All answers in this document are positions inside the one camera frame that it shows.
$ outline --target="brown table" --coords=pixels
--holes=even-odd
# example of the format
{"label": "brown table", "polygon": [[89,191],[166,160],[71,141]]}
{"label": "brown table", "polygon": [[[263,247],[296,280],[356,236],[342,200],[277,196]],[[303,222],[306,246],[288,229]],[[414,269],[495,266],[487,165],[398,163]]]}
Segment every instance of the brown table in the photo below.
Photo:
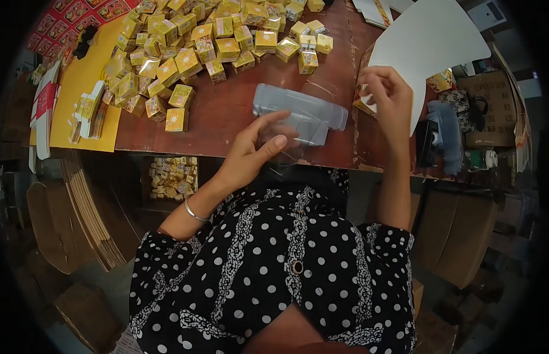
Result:
{"label": "brown table", "polygon": [[[327,27],[334,47],[329,55],[319,55],[320,66],[313,75],[298,74],[295,58],[285,63],[274,55],[239,75],[229,63],[224,64],[228,79],[217,85],[212,84],[204,69],[194,85],[197,94],[190,107],[188,132],[165,132],[165,122],[156,124],[144,115],[137,117],[122,110],[115,150],[225,157],[236,134],[255,119],[255,88],[266,83],[349,109],[345,131],[330,130],[325,145],[308,148],[301,163],[382,172],[388,152],[378,123],[351,103],[361,56],[383,30],[365,23],[350,0],[337,1],[319,14],[306,10],[301,21],[314,19]],[[293,24],[287,22],[286,33]],[[427,99],[434,99],[431,90]],[[414,175],[449,178],[441,172],[441,165],[415,168],[415,145],[412,137]]]}

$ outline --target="bracelet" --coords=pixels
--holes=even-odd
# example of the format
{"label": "bracelet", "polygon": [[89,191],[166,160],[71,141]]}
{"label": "bracelet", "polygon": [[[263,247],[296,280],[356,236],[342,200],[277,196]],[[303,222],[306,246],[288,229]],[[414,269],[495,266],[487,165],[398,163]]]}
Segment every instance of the bracelet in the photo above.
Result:
{"label": "bracelet", "polygon": [[203,218],[203,217],[196,216],[193,213],[193,211],[190,210],[190,207],[188,206],[188,200],[187,199],[184,201],[184,206],[186,207],[186,211],[188,212],[188,214],[190,214],[190,216],[192,216],[194,219],[198,220],[199,222],[205,223],[209,220],[209,217]]}

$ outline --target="cardboard sheet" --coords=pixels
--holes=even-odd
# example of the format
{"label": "cardboard sheet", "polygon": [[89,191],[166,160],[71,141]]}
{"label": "cardboard sheet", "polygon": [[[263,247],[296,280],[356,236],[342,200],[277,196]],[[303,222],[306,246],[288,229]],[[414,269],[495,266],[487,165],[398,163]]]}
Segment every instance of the cardboard sheet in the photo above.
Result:
{"label": "cardboard sheet", "polygon": [[[62,90],[58,96],[56,108],[52,116],[52,127],[50,131],[50,147],[76,148],[86,150],[113,152],[115,149],[115,138],[117,137],[117,127],[119,126],[119,116],[121,108],[109,107],[107,109],[101,138],[84,139],[81,138],[77,144],[72,144],[68,140],[72,126],[68,124],[68,119],[74,113],[74,103],[77,103],[80,96],[85,92],[91,93],[95,84],[101,78],[103,65],[111,56],[115,47],[115,41],[122,27],[120,19],[111,21],[108,24],[99,27],[99,31],[93,39],[94,45],[90,46],[87,55],[81,59],[72,60],[72,63],[66,68],[60,85]],[[31,131],[30,145],[37,144],[37,133]]]}

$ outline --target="brown cardboard box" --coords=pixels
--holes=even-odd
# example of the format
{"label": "brown cardboard box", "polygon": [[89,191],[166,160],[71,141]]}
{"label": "brown cardboard box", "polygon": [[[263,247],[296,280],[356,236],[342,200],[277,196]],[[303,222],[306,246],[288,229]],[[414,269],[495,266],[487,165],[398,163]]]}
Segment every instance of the brown cardboard box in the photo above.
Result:
{"label": "brown cardboard box", "polygon": [[470,95],[483,96],[489,103],[483,131],[472,131],[465,135],[467,146],[514,146],[516,125],[517,93],[503,70],[463,78],[458,88]]}
{"label": "brown cardboard box", "polygon": [[483,260],[496,213],[489,199],[430,192],[412,260],[460,289],[466,287]]}

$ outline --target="black and white dress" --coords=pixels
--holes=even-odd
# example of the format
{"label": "black and white dress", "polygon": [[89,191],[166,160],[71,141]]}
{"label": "black and white dress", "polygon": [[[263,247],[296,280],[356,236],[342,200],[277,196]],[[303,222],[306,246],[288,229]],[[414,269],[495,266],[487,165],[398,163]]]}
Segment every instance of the black and white dress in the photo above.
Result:
{"label": "black and white dress", "polygon": [[[327,170],[347,193],[347,173]],[[328,341],[370,353],[414,348],[413,237],[353,226],[306,185],[230,195],[187,242],[147,233],[130,289],[145,353],[240,352],[292,302]]]}

